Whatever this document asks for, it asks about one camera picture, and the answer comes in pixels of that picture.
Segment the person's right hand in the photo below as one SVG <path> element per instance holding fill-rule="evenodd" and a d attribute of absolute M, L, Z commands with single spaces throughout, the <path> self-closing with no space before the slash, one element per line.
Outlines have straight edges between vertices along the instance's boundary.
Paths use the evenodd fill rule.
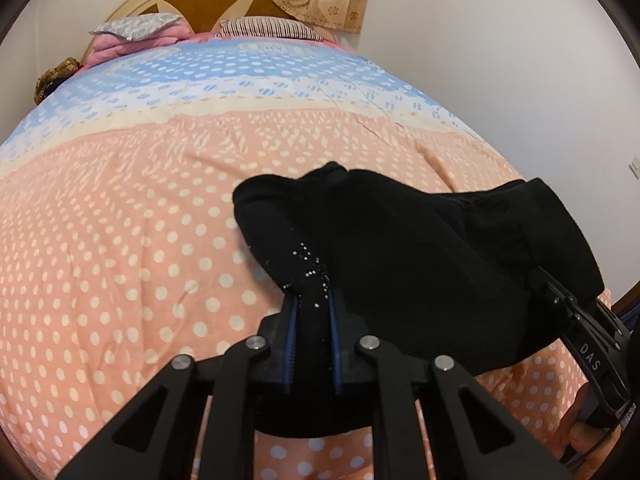
<path fill-rule="evenodd" d="M 559 428 L 547 442 L 548 449 L 555 458 L 561 458 L 568 446 L 574 448 L 577 453 L 590 452 L 574 471 L 573 478 L 578 480 L 588 480 L 596 473 L 622 434 L 620 427 L 605 432 L 584 422 L 578 422 L 577 416 L 587 400 L 588 393 L 589 384 L 583 384 L 577 391 L 573 405 L 562 417 Z"/>

